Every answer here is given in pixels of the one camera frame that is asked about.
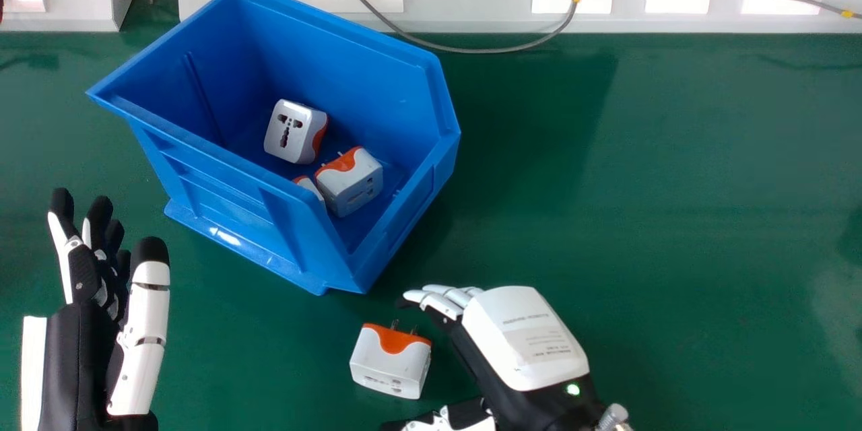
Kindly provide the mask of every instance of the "blue plastic bin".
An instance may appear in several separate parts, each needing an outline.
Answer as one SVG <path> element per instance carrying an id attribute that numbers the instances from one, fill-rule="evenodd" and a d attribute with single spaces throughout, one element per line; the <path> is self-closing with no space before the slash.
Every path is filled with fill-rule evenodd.
<path id="1" fill-rule="evenodd" d="M 213 0 L 87 94 L 129 121 L 164 213 L 315 295 L 370 289 L 461 139 L 437 57 L 293 0 Z M 317 164 L 264 152 L 282 98 L 329 113 Z M 339 219 L 290 181 L 355 145 L 385 188 Z"/>

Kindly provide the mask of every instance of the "gray cable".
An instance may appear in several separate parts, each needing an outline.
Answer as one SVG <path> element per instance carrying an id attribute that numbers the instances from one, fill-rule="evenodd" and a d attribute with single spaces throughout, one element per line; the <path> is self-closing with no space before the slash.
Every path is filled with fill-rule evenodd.
<path id="1" fill-rule="evenodd" d="M 835 5 L 829 5 L 829 4 L 823 3 L 821 1 L 816 1 L 816 0 L 794 0 L 794 1 L 800 1 L 803 3 L 809 4 L 809 5 L 815 5 L 815 7 L 821 7 L 823 10 L 833 11 L 834 13 L 837 13 L 838 15 L 847 17 L 847 19 L 862 19 L 862 14 L 854 13 L 854 11 L 849 11 L 849 10 L 846 10 L 844 8 L 838 8 L 838 7 L 835 7 Z"/>
<path id="2" fill-rule="evenodd" d="M 428 42 L 427 40 L 422 40 L 421 38 L 415 37 L 407 32 L 404 32 L 404 29 L 395 25 L 391 20 L 387 19 L 386 16 L 380 13 L 374 5 L 370 4 L 367 0 L 360 0 L 366 8 L 374 14 L 382 23 L 386 24 L 390 29 L 396 32 L 403 38 L 406 38 L 410 42 L 414 44 L 422 45 L 422 47 L 435 48 L 438 51 L 444 51 L 445 53 L 456 53 L 456 54 L 508 54 L 508 53 L 517 53 L 518 51 L 525 51 L 528 48 L 536 47 L 537 45 L 545 44 L 545 42 L 551 40 L 552 38 L 557 37 L 560 32 L 563 32 L 563 29 L 566 29 L 569 26 L 569 23 L 572 22 L 572 17 L 575 15 L 575 9 L 578 7 L 578 3 L 572 1 L 572 5 L 569 7 L 569 11 L 566 13 L 566 19 L 563 20 L 563 23 L 560 24 L 553 32 L 545 35 L 542 38 L 537 38 L 533 42 L 527 42 L 526 44 L 514 45 L 512 47 L 501 47 L 501 48 L 461 48 L 461 47 L 449 47 L 448 45 L 440 45 L 435 44 L 434 42 Z"/>

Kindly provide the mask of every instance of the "robotic hand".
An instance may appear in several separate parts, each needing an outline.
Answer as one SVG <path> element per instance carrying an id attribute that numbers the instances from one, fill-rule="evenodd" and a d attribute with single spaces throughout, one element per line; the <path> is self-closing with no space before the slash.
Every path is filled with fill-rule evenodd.
<path id="1" fill-rule="evenodd" d="M 113 210 L 97 198 L 78 232 L 73 198 L 53 191 L 48 228 L 67 304 L 50 318 L 24 317 L 22 431 L 159 428 L 150 403 L 167 333 L 167 247 L 151 237 L 120 251 Z"/>
<path id="2" fill-rule="evenodd" d="M 630 431 L 625 407 L 598 400 L 584 349 L 535 289 L 430 284 L 401 304 L 449 334 L 482 397 L 381 431 Z"/>

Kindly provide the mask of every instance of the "green tabletop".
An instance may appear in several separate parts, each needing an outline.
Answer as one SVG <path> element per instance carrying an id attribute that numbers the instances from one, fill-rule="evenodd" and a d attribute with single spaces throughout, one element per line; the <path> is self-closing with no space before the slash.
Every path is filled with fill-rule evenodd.
<path id="1" fill-rule="evenodd" d="M 172 255 L 162 428 L 375 429 L 471 397 L 403 290 L 536 286 L 635 428 L 862 425 L 862 37 L 566 35 L 442 55 L 455 175 L 367 296 L 304 290 L 163 216 L 126 124 L 84 90 L 176 23 L 0 35 L 0 429 L 18 427 L 21 318 L 62 305 L 50 191 L 113 198 L 127 246 Z M 527 36 L 433 36 L 498 46 Z M 421 401 L 355 385 L 364 321 L 437 346 Z"/>

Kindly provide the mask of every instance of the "metal bolt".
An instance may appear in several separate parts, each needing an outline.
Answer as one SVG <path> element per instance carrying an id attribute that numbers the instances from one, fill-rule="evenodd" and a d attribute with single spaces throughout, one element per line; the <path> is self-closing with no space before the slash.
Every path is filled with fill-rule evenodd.
<path id="1" fill-rule="evenodd" d="M 595 431 L 615 431 L 617 425 L 624 424 L 627 421 L 628 410 L 620 404 L 613 403 L 604 410 L 604 414 L 601 415 Z"/>

